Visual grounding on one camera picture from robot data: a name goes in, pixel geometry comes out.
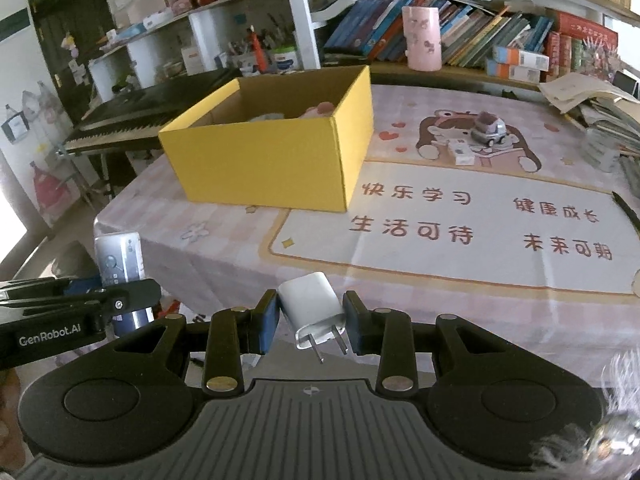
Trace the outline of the orange blue box lower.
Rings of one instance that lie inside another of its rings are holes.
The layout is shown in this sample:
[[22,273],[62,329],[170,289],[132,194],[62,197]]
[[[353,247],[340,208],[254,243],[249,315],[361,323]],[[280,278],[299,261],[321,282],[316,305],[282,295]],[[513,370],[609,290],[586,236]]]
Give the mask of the orange blue box lower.
[[502,64],[494,60],[487,60],[485,62],[485,70],[486,74],[491,77],[529,82],[530,84],[540,83],[540,71],[534,68]]

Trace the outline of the white green cup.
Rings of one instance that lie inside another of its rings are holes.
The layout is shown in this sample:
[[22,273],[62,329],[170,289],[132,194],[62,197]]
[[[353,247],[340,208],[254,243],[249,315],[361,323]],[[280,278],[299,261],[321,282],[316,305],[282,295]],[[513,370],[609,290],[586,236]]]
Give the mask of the white green cup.
[[274,67],[279,73],[292,72],[300,69],[298,50],[292,44],[271,49],[269,52]]

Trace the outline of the pink patterned cylinder cup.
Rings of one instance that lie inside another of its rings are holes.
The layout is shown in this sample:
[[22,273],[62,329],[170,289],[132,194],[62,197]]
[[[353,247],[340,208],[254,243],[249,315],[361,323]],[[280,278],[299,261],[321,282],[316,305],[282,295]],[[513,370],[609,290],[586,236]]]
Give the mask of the pink patterned cylinder cup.
[[410,70],[437,72],[442,68],[439,12],[430,6],[405,6],[402,29],[406,40],[406,58]]

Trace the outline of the pink plush pig toy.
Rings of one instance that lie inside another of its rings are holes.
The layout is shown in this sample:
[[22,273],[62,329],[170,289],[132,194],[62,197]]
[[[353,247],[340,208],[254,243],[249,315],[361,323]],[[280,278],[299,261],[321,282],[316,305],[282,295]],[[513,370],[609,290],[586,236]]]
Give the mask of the pink plush pig toy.
[[331,102],[321,102],[316,106],[309,107],[303,115],[300,115],[300,118],[330,117],[334,110],[335,106]]

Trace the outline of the orange blue box upper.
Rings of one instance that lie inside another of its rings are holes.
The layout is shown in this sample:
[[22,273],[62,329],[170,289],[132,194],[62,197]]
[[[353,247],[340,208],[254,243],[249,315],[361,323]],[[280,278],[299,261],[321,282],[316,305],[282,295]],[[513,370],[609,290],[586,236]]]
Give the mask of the orange blue box upper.
[[547,55],[508,47],[494,47],[492,58],[500,64],[520,66],[548,72],[550,61]]

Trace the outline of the black pen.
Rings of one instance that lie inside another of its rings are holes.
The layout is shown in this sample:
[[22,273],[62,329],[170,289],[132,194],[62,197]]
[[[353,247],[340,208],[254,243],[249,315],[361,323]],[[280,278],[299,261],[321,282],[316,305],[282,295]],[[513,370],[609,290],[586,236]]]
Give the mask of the black pen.
[[614,200],[614,203],[616,203],[616,205],[620,207],[623,213],[626,214],[626,217],[629,219],[629,221],[631,222],[632,226],[637,231],[637,233],[640,233],[640,218],[638,217],[638,214],[636,214],[636,212],[631,208],[631,206],[629,206],[624,201],[623,197],[620,196],[620,194],[617,194],[616,192],[611,192],[611,195],[612,195],[612,199]]

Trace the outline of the clear tape roll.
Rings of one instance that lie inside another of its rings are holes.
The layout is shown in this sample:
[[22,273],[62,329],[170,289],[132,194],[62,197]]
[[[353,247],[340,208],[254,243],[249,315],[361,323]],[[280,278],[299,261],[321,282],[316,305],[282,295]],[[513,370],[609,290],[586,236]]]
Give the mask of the clear tape roll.
[[620,149],[615,142],[596,130],[586,132],[580,150],[586,162],[607,174],[613,172],[620,161]]

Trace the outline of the white remote control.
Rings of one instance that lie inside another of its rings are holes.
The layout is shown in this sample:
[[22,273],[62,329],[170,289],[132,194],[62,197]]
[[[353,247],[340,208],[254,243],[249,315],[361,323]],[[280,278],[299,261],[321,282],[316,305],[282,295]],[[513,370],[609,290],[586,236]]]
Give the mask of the white remote control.
[[[141,281],[145,278],[140,236],[137,232],[97,236],[96,261],[103,285]],[[154,321],[151,308],[119,314],[113,318],[116,336],[125,336]]]

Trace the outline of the orange blue box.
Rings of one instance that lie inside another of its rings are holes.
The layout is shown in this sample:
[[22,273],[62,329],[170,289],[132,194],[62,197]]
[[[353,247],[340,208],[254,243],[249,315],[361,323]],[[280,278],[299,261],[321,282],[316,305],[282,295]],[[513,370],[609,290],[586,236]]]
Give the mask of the orange blue box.
[[500,64],[520,66],[548,72],[550,61],[547,55],[508,47],[494,47],[492,58]]
[[529,82],[530,84],[540,83],[540,71],[534,68],[502,64],[494,60],[487,60],[485,62],[485,70],[486,74],[491,77]]

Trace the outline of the pink cartoon table mat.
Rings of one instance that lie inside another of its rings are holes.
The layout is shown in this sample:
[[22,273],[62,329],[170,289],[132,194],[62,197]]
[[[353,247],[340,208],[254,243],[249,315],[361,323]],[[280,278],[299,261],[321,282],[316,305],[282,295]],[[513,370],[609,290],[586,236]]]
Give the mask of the pink cartoon table mat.
[[[582,132],[546,104],[376,86],[375,127],[344,214],[190,202],[166,158],[102,211],[100,234],[140,235],[146,272],[201,314],[251,306],[311,273],[418,321],[451,312],[594,382],[639,343],[639,237]],[[509,133],[492,148],[475,117]],[[473,166],[456,166],[464,139]]]

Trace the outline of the black piano keyboard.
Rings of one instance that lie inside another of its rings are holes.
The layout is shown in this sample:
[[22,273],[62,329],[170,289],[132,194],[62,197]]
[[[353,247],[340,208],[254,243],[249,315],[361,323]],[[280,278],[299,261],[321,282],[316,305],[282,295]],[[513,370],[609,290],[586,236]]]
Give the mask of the black piano keyboard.
[[164,125],[239,76],[237,68],[223,68],[114,96],[75,127],[64,143],[65,151],[97,155],[158,150],[158,133]]

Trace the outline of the yellow cardboard box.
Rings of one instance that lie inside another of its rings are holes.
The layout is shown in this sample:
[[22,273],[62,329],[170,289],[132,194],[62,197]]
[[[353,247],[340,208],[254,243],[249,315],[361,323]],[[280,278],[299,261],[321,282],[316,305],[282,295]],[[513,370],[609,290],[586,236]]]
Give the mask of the yellow cardboard box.
[[[330,117],[300,118],[331,102]],[[347,210],[373,136],[368,66],[236,78],[160,130],[197,203]]]

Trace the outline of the white power adapter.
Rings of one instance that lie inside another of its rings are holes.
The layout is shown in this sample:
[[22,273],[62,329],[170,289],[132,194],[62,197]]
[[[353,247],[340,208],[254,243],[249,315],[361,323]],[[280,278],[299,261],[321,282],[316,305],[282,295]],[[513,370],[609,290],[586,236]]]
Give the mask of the white power adapter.
[[323,363],[320,346],[333,340],[346,356],[346,313],[326,274],[314,272],[293,278],[280,284],[277,293],[297,350],[311,349]]

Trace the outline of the white bookshelf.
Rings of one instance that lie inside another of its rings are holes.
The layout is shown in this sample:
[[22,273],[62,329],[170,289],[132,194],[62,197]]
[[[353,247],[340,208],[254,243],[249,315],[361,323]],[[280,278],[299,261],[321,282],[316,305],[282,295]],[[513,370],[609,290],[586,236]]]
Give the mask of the white bookshelf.
[[612,0],[288,0],[306,70],[367,64],[377,82],[523,87],[588,51],[631,66],[618,36],[637,13]]

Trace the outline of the red book set box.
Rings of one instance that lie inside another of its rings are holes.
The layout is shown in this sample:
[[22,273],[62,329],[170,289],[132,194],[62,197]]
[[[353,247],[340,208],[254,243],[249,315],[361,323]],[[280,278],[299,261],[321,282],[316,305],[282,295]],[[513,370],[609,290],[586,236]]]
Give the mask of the red book set box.
[[600,42],[615,50],[618,47],[618,33],[603,25],[563,11],[549,10],[548,17],[554,21],[553,30],[575,39]]

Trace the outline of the grey toy car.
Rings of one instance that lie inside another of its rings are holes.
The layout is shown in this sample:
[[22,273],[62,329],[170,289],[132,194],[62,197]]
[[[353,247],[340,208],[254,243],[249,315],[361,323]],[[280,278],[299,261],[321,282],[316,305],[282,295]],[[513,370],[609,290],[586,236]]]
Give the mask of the grey toy car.
[[497,115],[488,112],[481,112],[475,117],[471,136],[488,148],[496,144],[505,144],[509,140],[506,123]]

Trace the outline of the pile of papers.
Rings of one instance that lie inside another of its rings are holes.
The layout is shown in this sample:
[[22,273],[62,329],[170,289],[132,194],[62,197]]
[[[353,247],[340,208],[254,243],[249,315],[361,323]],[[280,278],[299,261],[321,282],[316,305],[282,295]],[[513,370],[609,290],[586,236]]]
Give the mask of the pile of papers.
[[541,82],[538,89],[562,115],[577,115],[588,139],[639,158],[639,100],[610,82],[580,73]]

